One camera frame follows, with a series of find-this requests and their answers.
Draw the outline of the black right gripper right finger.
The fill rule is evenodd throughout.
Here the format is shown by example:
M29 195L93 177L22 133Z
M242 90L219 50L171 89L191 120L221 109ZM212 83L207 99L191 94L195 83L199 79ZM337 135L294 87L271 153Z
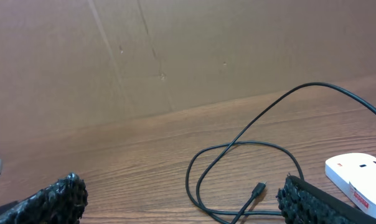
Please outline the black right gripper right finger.
M288 224L376 224L376 218L293 175L276 198Z

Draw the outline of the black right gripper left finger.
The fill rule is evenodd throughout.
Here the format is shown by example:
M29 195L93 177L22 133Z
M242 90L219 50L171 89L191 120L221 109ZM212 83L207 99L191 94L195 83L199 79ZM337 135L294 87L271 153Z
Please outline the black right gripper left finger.
M0 224L79 224L88 205L86 184L70 173L20 202L0 207Z

